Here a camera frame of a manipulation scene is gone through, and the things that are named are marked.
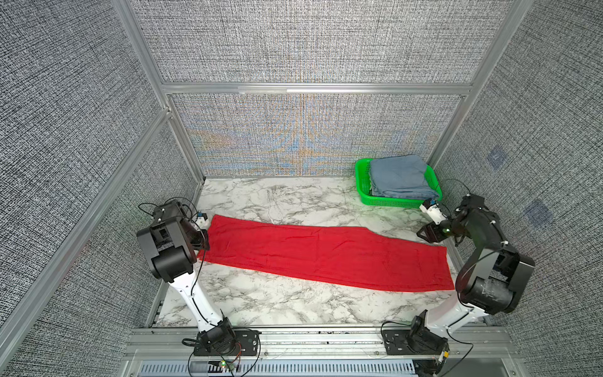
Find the red long pants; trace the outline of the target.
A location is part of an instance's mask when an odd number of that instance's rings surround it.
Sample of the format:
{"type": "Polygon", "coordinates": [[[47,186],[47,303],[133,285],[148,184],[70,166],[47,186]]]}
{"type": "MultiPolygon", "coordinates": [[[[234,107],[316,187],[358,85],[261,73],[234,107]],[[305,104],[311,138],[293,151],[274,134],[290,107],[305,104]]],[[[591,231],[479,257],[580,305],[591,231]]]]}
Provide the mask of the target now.
{"type": "Polygon", "coordinates": [[[454,288],[447,250],[362,227],[274,225],[215,215],[198,259],[307,281],[384,292],[454,288]]]}

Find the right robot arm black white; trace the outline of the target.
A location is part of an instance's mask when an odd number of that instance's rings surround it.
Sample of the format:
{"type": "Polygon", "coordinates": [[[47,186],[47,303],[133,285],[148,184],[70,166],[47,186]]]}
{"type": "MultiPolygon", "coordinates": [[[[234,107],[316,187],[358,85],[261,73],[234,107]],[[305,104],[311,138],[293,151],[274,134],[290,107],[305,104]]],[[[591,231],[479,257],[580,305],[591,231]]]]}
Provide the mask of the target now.
{"type": "Polygon", "coordinates": [[[428,243],[452,238],[469,239],[474,252],[458,272],[455,294],[432,310],[415,317],[406,340],[416,353],[441,353],[452,333],[473,320],[513,312],[528,285],[535,262],[521,254],[501,227],[499,215],[488,209],[482,196],[467,194],[451,215],[445,215],[434,199],[420,209],[431,222],[418,237],[428,243]]]}

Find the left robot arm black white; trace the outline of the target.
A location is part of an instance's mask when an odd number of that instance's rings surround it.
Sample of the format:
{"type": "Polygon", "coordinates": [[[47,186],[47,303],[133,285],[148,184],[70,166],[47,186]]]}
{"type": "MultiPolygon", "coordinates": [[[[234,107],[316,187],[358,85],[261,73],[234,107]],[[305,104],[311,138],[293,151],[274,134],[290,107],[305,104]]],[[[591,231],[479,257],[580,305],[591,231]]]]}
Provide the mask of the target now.
{"type": "Polygon", "coordinates": [[[210,251],[208,232],[199,228],[180,197],[155,205],[150,215],[151,225],[137,231],[136,238],[154,278],[169,284],[193,313],[198,335],[185,343],[207,353],[231,351],[237,344],[231,322],[199,285],[210,251]]]}

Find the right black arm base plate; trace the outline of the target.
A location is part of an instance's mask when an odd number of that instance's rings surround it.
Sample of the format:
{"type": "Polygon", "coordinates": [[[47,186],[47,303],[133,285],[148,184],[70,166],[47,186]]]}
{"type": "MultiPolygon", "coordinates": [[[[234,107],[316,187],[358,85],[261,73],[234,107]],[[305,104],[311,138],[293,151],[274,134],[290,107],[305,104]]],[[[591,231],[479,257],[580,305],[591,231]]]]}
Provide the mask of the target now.
{"type": "Polygon", "coordinates": [[[392,355],[440,356],[449,352],[448,340],[427,329],[405,330],[391,328],[382,330],[386,353],[392,355]]]}

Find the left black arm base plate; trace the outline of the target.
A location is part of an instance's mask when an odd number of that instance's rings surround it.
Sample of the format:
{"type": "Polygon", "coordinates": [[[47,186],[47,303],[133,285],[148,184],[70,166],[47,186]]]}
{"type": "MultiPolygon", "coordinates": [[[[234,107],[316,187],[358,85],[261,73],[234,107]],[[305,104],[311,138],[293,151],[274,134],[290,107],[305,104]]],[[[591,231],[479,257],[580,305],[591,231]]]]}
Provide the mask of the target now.
{"type": "Polygon", "coordinates": [[[260,332],[236,328],[221,330],[218,328],[199,333],[194,345],[194,356],[257,356],[260,345],[260,332]]]}

